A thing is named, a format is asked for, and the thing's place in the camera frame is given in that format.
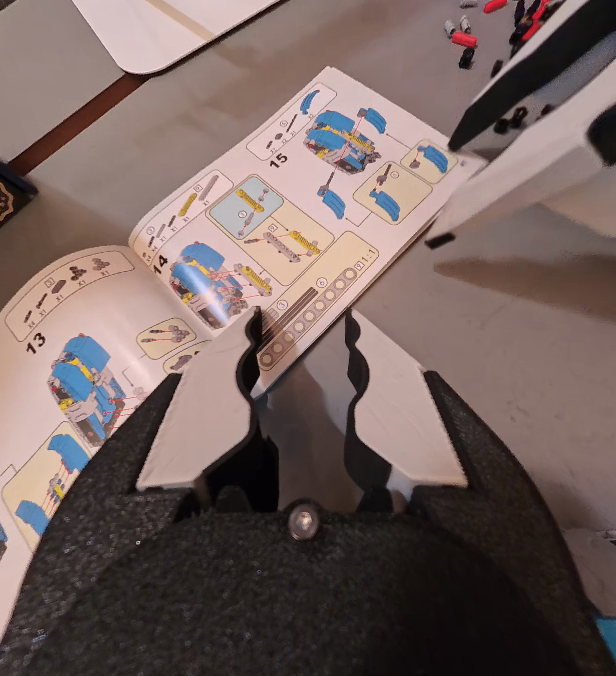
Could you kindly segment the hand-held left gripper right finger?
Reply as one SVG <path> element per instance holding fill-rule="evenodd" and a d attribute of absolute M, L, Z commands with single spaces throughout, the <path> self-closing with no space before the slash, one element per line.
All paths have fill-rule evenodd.
<path fill-rule="evenodd" d="M 427 371 L 365 316 L 346 314 L 348 378 L 345 465 L 364 492 L 410 501 L 416 487 L 466 489 L 468 478 L 430 387 Z"/>

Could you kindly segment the instruction booklet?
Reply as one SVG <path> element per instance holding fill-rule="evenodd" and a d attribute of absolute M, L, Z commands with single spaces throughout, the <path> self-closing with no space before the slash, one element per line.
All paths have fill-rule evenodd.
<path fill-rule="evenodd" d="M 153 207 L 0 313 L 0 640 L 27 565 L 102 445 L 251 307 L 257 396 L 485 161 L 333 67 Z"/>

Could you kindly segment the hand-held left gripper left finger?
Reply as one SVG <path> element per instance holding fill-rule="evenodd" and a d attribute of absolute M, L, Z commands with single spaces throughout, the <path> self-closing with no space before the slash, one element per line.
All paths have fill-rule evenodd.
<path fill-rule="evenodd" d="M 261 337 L 262 311 L 253 306 L 185 367 L 136 481 L 138 491 L 193 487 L 253 438 Z"/>

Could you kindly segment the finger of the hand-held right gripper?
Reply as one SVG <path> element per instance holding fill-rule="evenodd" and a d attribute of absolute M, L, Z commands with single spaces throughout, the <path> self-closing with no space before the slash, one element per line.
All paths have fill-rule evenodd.
<path fill-rule="evenodd" d="M 616 1 L 564 1 L 475 97 L 448 142 L 458 151 L 616 31 Z"/>
<path fill-rule="evenodd" d="M 457 190 L 425 244 L 535 204 L 616 237 L 616 56 Z"/>

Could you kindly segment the pile of small bricks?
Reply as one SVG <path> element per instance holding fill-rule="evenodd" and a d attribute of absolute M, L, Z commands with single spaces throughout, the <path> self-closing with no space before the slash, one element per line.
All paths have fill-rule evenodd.
<path fill-rule="evenodd" d="M 531 1 L 527 5 L 526 1 L 516 1 L 514 30 L 508 39 L 511 47 L 510 58 L 514 57 L 530 41 L 562 4 L 563 1 Z M 472 34 L 468 17 L 462 16 L 457 26 L 450 20 L 446 21 L 444 30 L 452 44 L 463 47 L 458 67 L 462 70 L 469 70 L 475 57 L 478 39 Z M 528 114 L 525 106 L 517 106 L 510 117 L 499 118 L 494 123 L 492 131 L 500 136 L 510 131 L 518 131 Z"/>

